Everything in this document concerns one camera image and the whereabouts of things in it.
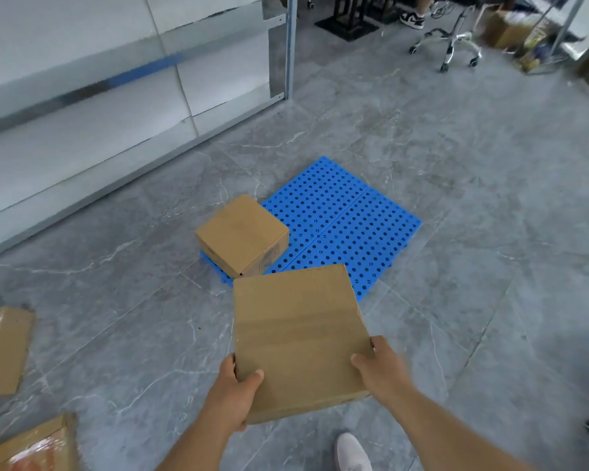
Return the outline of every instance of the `black metal base plate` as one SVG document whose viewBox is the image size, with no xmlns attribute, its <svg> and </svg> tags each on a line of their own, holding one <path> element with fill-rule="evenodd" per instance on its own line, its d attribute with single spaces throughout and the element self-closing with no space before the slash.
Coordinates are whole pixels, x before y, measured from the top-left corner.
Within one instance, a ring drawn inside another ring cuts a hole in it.
<svg viewBox="0 0 589 471">
<path fill-rule="evenodd" d="M 401 9 L 394 6 L 382 9 L 375 4 L 371 4 L 366 12 L 366 15 L 382 24 L 390 24 L 395 23 L 400 18 Z"/>
<path fill-rule="evenodd" d="M 373 23 L 363 20 L 353 29 L 348 30 L 343 23 L 337 21 L 333 16 L 317 21 L 314 24 L 319 28 L 323 28 L 332 34 L 335 34 L 337 37 L 342 38 L 345 41 L 354 41 L 379 29 L 379 26 L 375 26 Z"/>
</svg>

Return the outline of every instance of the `hand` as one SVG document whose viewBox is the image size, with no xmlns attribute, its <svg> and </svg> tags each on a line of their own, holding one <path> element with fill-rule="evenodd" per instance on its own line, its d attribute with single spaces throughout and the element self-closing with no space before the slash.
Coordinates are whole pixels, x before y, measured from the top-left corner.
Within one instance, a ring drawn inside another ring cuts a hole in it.
<svg viewBox="0 0 589 471">
<path fill-rule="evenodd" d="M 199 417 L 219 427 L 229 437 L 234 431 L 244 431 L 253 397 L 264 380 L 264 371 L 258 370 L 243 382 L 234 373 L 234 355 L 229 354 L 220 364 L 214 385 L 207 394 Z"/>
<path fill-rule="evenodd" d="M 410 378 L 408 364 L 403 357 L 395 354 L 384 337 L 371 337 L 371 344 L 375 349 L 374 358 L 354 354 L 351 356 L 351 363 L 360 372 L 371 395 L 388 408 L 398 392 L 414 390 L 415 385 Z"/>
</svg>

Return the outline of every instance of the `left hand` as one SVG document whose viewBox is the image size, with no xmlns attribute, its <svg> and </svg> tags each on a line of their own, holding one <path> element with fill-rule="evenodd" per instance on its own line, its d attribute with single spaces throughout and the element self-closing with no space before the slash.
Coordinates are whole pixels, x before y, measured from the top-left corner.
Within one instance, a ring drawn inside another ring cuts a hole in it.
<svg viewBox="0 0 589 471">
<path fill-rule="evenodd" d="M 231 435 L 244 431 L 253 397 L 264 380 L 264 371 L 253 372 L 243 382 L 238 382 L 234 373 L 234 355 L 229 354 L 220 364 L 214 385 L 207 394 L 200 416 L 212 426 L 220 427 Z"/>
</svg>

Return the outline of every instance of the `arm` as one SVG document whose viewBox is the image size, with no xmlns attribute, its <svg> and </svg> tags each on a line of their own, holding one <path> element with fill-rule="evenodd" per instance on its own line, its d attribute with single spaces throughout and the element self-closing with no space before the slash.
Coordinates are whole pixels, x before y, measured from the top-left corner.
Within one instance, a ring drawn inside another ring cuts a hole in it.
<svg viewBox="0 0 589 471">
<path fill-rule="evenodd" d="M 264 372 L 259 370 L 238 383 L 234 366 L 234 356 L 226 356 L 196 420 L 156 471 L 218 470 L 229 437 L 235 431 L 246 429 L 244 420 L 264 380 Z"/>
<path fill-rule="evenodd" d="M 408 366 L 384 337 L 372 337 L 371 342 L 375 358 L 354 354 L 351 362 L 371 395 L 404 429 L 425 471 L 531 471 L 421 394 Z"/>
</svg>

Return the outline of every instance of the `blue mat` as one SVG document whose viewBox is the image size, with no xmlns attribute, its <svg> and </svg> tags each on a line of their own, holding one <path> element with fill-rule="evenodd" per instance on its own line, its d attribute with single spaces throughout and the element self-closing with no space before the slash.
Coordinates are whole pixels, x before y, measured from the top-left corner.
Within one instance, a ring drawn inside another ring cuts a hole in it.
<svg viewBox="0 0 589 471">
<path fill-rule="evenodd" d="M 288 249 L 265 274 L 342 263 L 358 301 L 421 226 L 418 218 L 327 157 L 262 206 L 290 229 Z M 224 283 L 233 285 L 211 259 L 201 256 Z"/>
</svg>

